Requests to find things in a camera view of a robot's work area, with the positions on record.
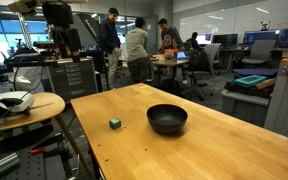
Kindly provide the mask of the white VR headset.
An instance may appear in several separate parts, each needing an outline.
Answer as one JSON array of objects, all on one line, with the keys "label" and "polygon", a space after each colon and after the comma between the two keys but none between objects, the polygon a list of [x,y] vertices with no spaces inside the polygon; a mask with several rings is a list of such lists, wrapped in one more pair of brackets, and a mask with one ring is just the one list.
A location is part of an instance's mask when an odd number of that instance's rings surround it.
[{"label": "white VR headset", "polygon": [[0,112],[20,113],[30,108],[34,97],[27,91],[0,93]]}]

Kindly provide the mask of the person in dark jacket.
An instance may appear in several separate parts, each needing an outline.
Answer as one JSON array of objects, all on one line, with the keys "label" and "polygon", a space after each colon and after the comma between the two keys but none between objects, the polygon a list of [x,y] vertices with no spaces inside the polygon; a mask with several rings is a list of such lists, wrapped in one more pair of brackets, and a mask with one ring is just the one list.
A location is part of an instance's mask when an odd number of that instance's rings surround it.
[{"label": "person in dark jacket", "polygon": [[108,11],[108,17],[100,24],[100,42],[101,48],[107,53],[109,65],[109,87],[117,88],[117,67],[119,62],[120,39],[117,35],[115,22],[119,15],[116,8],[111,7]]}]

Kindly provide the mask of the person in grey hoodie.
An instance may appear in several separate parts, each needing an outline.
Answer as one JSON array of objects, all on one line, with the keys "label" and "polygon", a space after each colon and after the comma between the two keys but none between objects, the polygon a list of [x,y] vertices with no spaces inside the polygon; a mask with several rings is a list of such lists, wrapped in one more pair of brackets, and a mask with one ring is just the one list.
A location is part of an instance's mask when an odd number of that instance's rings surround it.
[{"label": "person in grey hoodie", "polygon": [[144,30],[146,21],[142,17],[135,20],[135,28],[126,35],[127,64],[135,83],[143,83],[148,75],[147,53],[148,33]]}]

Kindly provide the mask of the grey tool cabinet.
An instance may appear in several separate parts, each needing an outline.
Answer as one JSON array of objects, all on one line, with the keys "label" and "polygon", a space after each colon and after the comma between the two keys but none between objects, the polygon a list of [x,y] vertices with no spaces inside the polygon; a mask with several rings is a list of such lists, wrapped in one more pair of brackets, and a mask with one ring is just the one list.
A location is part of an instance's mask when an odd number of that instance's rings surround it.
[{"label": "grey tool cabinet", "polygon": [[96,94],[98,92],[93,60],[82,58],[79,62],[70,59],[59,61],[49,67],[52,91],[66,103],[71,99]]}]

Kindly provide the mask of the grey office chair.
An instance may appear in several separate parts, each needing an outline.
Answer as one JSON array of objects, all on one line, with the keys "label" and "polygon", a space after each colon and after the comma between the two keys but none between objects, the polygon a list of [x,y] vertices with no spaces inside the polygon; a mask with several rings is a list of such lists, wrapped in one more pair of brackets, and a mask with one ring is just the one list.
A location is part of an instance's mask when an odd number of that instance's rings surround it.
[{"label": "grey office chair", "polygon": [[243,58],[242,62],[253,66],[268,63],[275,44],[275,40],[256,40],[251,49],[250,56]]}]

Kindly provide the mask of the green block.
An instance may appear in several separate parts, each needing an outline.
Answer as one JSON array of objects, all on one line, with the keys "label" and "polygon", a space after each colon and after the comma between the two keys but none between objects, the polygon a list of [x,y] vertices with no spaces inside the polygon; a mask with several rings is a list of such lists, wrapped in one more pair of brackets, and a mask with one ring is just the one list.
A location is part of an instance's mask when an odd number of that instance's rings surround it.
[{"label": "green block", "polygon": [[118,118],[113,118],[109,121],[110,128],[115,130],[121,126],[121,121]]}]

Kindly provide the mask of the grey storage bin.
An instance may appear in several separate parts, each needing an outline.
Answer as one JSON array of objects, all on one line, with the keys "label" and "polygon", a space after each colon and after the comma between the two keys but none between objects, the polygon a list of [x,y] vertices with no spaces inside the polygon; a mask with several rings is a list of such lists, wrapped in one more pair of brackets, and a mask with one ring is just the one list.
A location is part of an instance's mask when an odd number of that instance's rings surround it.
[{"label": "grey storage bin", "polygon": [[248,123],[263,127],[269,100],[258,96],[241,94],[224,89],[222,112]]}]

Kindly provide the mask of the black bowl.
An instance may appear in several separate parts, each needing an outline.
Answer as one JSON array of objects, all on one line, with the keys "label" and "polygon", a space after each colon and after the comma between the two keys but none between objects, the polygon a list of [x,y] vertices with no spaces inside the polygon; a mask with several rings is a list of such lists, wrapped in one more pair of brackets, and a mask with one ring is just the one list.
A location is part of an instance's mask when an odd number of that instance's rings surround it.
[{"label": "black bowl", "polygon": [[160,134],[178,133],[188,118],[188,114],[183,108],[172,104],[151,106],[146,115],[153,130]]}]

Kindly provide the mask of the teal tray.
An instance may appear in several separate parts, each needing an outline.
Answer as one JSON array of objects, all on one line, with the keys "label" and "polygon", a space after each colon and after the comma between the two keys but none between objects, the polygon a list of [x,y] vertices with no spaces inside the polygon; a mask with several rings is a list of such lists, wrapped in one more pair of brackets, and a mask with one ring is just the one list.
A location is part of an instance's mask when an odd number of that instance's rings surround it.
[{"label": "teal tray", "polygon": [[251,76],[238,78],[235,80],[235,82],[245,87],[251,87],[251,86],[257,85],[258,83],[263,82],[264,80],[266,80],[265,76],[251,75]]}]

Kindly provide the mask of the orange handled clamp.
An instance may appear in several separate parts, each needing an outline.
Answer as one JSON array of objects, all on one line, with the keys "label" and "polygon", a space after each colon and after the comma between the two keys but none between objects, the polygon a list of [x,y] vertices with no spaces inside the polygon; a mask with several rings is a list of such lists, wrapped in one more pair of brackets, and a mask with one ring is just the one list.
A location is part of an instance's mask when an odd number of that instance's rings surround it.
[{"label": "orange handled clamp", "polygon": [[29,153],[34,156],[34,155],[37,155],[37,154],[40,154],[40,153],[43,153],[45,150],[45,147],[40,147],[40,148],[37,148],[37,149],[31,149],[29,151]]}]

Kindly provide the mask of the person in graphic t-shirt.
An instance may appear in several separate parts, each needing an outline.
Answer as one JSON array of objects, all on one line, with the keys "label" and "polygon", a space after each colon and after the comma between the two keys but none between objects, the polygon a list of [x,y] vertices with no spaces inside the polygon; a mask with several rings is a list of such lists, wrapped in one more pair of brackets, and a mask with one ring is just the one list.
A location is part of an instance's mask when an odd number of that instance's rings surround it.
[{"label": "person in graphic t-shirt", "polygon": [[161,48],[160,51],[164,52],[166,49],[178,49],[184,50],[183,41],[175,27],[169,26],[165,18],[161,18],[158,21],[158,25],[161,29]]}]

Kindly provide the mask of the round wooden side table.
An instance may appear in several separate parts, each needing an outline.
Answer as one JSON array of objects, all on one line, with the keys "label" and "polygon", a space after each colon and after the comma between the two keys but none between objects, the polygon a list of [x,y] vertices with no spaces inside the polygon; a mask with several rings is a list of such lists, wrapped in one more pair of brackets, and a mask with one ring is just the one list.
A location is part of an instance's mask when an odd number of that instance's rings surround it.
[{"label": "round wooden side table", "polygon": [[89,165],[87,164],[80,148],[78,147],[75,139],[61,116],[61,113],[66,106],[65,101],[59,95],[49,92],[33,94],[33,98],[34,102],[30,109],[30,114],[16,115],[0,120],[0,132],[9,131],[16,128],[22,128],[24,132],[27,132],[30,125],[55,118],[73,150],[80,156],[80,161],[84,169],[89,175],[91,175]]}]

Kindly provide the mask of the computer monitor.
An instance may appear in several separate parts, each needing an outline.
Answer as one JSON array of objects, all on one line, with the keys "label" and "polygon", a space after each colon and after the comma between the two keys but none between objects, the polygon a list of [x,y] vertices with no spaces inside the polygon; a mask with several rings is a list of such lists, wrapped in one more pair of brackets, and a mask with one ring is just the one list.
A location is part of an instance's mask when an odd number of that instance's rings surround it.
[{"label": "computer monitor", "polygon": [[243,43],[254,44],[257,40],[277,40],[281,30],[267,30],[267,31],[246,31],[244,33]]}]

